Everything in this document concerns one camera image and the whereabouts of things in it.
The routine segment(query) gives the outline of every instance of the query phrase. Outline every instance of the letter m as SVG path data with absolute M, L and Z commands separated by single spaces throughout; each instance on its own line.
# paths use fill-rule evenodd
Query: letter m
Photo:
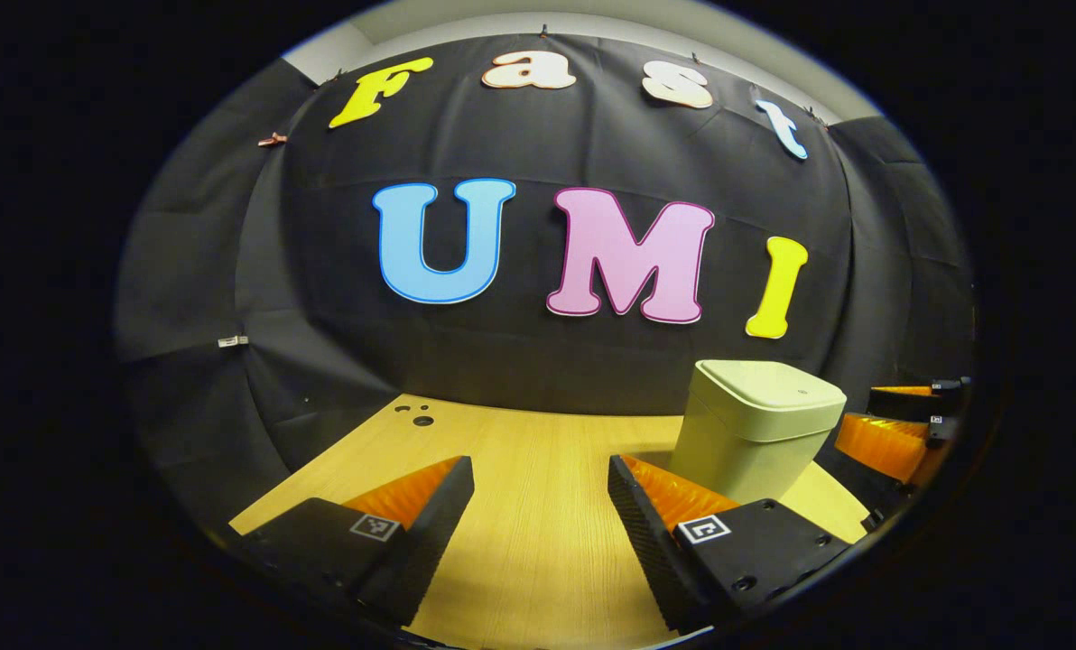
M 605 189 L 563 189 L 554 204 L 566 213 L 563 285 L 547 296 L 547 308 L 563 316 L 590 316 L 601 307 L 591 291 L 595 265 L 613 311 L 624 314 L 654 274 L 654 291 L 641 303 L 651 321 L 695 322 L 703 241 L 714 225 L 710 210 L 692 203 L 667 204 L 646 238 L 637 242 L 613 194 Z

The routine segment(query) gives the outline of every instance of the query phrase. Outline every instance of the yellow letter f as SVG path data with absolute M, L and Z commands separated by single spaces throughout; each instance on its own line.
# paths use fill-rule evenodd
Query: yellow letter f
M 422 57 L 410 62 L 388 67 L 388 69 L 374 70 L 357 80 L 357 89 L 350 96 L 349 102 L 341 109 L 340 114 L 328 123 L 328 127 L 335 128 L 377 114 L 378 109 L 382 108 L 381 103 L 376 102 L 379 93 L 382 94 L 382 98 L 388 98 L 400 90 L 406 82 L 409 82 L 411 71 L 429 70 L 431 65 L 435 65 L 434 59 Z

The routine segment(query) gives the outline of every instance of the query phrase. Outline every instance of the orange soft pad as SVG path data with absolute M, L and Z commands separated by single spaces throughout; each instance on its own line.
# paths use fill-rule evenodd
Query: orange soft pad
M 416 472 L 407 474 L 400 479 L 395 479 L 360 496 L 353 497 L 341 506 L 352 507 L 354 510 L 360 510 L 377 515 L 377 518 L 393 519 L 395 522 L 401 522 L 401 525 L 409 529 L 459 457 L 462 456 L 454 456 L 449 461 L 419 469 Z
M 651 505 L 671 535 L 675 534 L 675 526 L 679 522 L 690 522 L 691 519 L 706 518 L 707 514 L 739 507 L 737 503 L 717 491 L 692 484 L 691 481 L 667 472 L 666 469 L 655 468 L 649 463 L 625 454 L 622 454 L 622 462 L 625 462 L 625 466 L 646 491 Z
M 931 386 L 876 386 L 873 391 L 888 391 L 890 394 L 931 395 Z
M 926 453 L 928 425 L 844 415 L 835 449 L 877 472 L 909 482 Z

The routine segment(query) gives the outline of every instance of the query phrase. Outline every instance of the table surface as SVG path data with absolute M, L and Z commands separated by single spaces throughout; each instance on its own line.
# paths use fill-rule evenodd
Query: table surface
M 435 422 L 415 425 L 423 415 Z M 471 650 L 652 646 L 678 635 L 666 628 L 609 500 L 608 458 L 627 453 L 665 468 L 681 423 L 682 415 L 566 415 L 401 395 L 229 525 L 249 534 L 306 498 L 348 501 L 470 456 L 473 497 L 407 630 Z M 844 541 L 864 535 L 866 509 L 815 463 L 778 500 Z

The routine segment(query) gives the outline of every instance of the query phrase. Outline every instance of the plastic container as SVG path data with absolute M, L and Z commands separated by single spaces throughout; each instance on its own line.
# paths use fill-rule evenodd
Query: plastic container
M 780 498 L 815 460 L 847 395 L 778 362 L 698 362 L 669 470 L 734 501 Z

